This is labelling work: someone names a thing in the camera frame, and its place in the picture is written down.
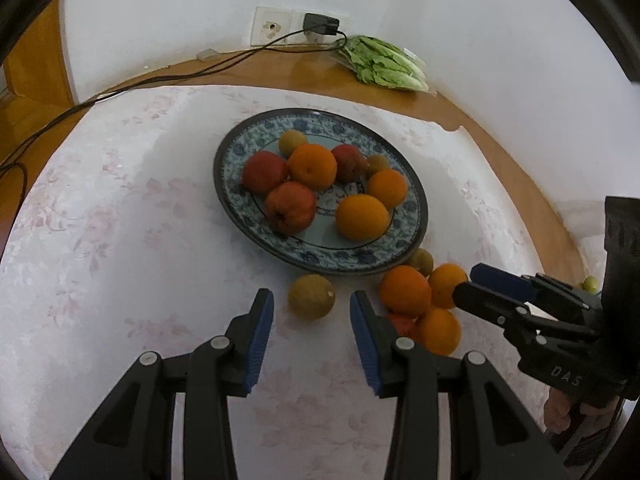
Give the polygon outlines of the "person's right hand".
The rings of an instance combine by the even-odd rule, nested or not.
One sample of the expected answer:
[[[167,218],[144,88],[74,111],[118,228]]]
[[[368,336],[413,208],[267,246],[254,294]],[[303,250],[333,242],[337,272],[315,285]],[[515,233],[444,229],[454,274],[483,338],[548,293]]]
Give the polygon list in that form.
[[[570,428],[570,410],[578,406],[580,414],[585,415],[592,422],[592,431],[604,429],[610,423],[616,410],[617,398],[614,398],[605,408],[595,408],[589,404],[579,403],[572,396],[551,388],[544,404],[544,426],[552,434],[562,434]]]

